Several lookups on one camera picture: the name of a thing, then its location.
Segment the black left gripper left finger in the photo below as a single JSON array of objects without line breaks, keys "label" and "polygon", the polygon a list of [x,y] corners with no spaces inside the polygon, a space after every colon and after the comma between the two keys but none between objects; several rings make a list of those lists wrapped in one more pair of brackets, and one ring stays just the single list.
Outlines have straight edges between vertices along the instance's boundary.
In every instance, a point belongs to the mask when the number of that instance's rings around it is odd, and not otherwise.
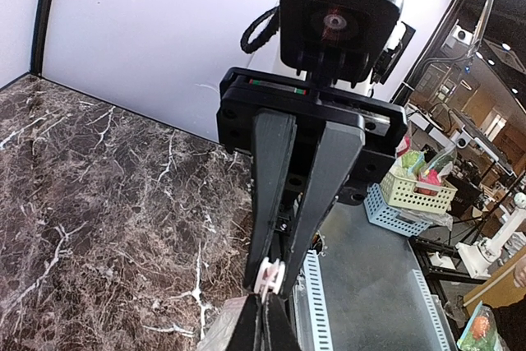
[{"label": "black left gripper left finger", "polygon": [[261,296],[248,295],[228,342],[228,351],[261,350],[262,311]]}]

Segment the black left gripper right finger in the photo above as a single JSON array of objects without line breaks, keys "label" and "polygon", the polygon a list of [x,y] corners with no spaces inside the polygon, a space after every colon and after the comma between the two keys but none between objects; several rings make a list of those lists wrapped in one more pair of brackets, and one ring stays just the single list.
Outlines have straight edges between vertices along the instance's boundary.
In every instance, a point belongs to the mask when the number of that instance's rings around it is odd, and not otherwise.
[{"label": "black left gripper right finger", "polygon": [[268,294],[263,302],[262,325],[264,350],[300,350],[293,328],[283,309],[281,299],[274,293]]}]

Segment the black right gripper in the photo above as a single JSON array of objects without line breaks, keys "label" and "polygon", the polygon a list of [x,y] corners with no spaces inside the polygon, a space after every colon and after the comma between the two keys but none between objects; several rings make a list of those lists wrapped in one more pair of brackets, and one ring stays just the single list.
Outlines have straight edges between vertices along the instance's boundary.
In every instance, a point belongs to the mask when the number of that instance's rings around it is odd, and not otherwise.
[{"label": "black right gripper", "polygon": [[283,295],[288,296],[335,196],[357,206],[367,189],[382,181],[408,130],[407,116],[399,105],[240,67],[227,71],[219,89],[219,143],[228,152],[252,153],[253,228],[245,289],[255,288],[271,249],[284,187],[288,201],[303,192],[284,256]]}]

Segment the clear zip top bag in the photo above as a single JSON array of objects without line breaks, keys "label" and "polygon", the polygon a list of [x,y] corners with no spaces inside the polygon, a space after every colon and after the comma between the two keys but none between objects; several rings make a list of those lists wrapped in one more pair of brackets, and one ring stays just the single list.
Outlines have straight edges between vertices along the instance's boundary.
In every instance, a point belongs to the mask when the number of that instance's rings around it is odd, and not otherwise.
[{"label": "clear zip top bag", "polygon": [[[284,281],[284,274],[285,264],[282,261],[271,262],[266,257],[261,262],[254,289],[250,294],[254,293],[261,296],[262,308],[268,294],[274,293],[279,296],[279,291]],[[209,328],[204,339],[197,345],[199,350],[228,350],[228,342],[231,339],[234,326],[238,321],[247,296],[231,298],[224,303],[221,313]],[[263,333],[261,336],[261,350],[264,350],[262,340]]]}]

